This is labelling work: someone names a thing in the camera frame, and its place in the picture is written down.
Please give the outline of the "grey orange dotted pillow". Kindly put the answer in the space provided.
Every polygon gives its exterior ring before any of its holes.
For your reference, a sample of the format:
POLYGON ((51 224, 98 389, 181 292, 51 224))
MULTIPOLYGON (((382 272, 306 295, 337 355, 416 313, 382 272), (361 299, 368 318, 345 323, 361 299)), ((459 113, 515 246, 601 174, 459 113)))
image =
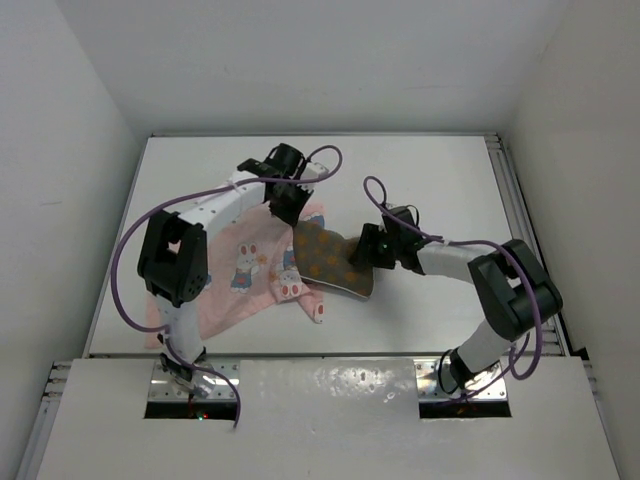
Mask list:
POLYGON ((307 283, 368 299, 374 290, 373 268, 354 267, 349 262, 358 241, 311 221, 299 221, 293 228, 293 250, 301 277, 307 283))

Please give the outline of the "pink cartoon print pillowcase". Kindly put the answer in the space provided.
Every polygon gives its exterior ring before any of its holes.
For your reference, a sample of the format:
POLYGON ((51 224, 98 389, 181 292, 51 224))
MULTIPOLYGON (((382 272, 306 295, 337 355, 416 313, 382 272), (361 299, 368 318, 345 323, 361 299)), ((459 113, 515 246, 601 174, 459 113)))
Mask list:
POLYGON ((276 304, 293 301, 315 323, 323 293, 303 282, 293 230, 267 205, 247 210, 208 244, 208 277, 196 300, 200 337, 220 334, 276 304))

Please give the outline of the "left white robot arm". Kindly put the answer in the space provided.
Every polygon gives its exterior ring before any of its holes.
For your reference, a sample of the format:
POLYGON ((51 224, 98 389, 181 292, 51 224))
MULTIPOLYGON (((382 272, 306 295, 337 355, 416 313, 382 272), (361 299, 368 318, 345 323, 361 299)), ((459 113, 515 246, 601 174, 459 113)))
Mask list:
POLYGON ((208 244, 246 211, 266 205, 295 226, 328 169, 296 148, 279 144, 267 157, 248 159, 225 184, 183 213, 162 208, 148 220, 137 272, 160 316, 156 333, 164 346, 161 364, 190 394, 205 398, 219 375, 205 366, 197 299, 209 278, 208 244))

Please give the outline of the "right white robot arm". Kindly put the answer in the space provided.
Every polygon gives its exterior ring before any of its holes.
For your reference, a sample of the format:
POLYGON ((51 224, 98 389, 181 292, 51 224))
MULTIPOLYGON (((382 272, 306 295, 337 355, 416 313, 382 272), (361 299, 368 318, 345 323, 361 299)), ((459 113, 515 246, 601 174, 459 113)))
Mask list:
POLYGON ((423 276, 442 276, 471 284, 484 315, 461 345, 438 362, 437 382, 448 397, 468 398, 468 384, 506 357, 515 364, 530 342, 534 358, 517 380, 536 369, 542 326, 560 312, 563 299, 529 246, 512 239, 453 241, 421 231, 406 206, 383 210, 379 225, 363 226, 350 263, 358 268, 392 270, 397 265, 423 276))

